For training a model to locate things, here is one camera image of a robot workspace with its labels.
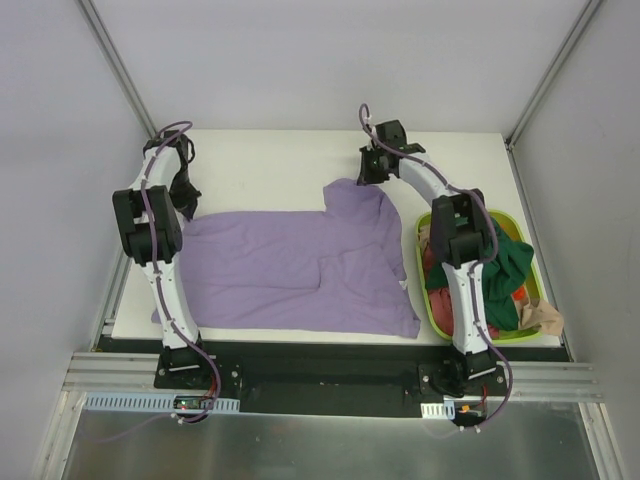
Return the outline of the purple t shirt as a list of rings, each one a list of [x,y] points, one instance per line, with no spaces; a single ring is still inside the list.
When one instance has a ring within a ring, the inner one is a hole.
[[[323,195],[322,211],[217,213],[184,227],[180,275],[198,326],[417,337],[395,206],[350,179]]]

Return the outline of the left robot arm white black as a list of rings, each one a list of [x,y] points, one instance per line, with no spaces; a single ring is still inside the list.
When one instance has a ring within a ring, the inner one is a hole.
[[[184,222],[194,219],[201,192],[192,184],[189,166],[195,146],[187,136],[190,121],[162,128],[143,147],[135,180],[112,195],[119,238],[125,255],[139,266],[150,285],[162,328],[159,370],[175,374],[188,388],[204,387],[211,365],[199,352],[202,340],[189,310],[179,255]]]

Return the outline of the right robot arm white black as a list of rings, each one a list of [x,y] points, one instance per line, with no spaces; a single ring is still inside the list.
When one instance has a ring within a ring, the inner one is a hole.
[[[454,398],[473,394],[496,371],[482,292],[485,264],[498,252],[495,227],[477,189],[454,186],[410,143],[398,120],[370,123],[366,105],[359,121],[369,143],[360,148],[359,185],[378,185],[392,176],[410,185],[431,209],[429,245],[448,282],[454,331],[449,359],[429,375],[438,393]]]

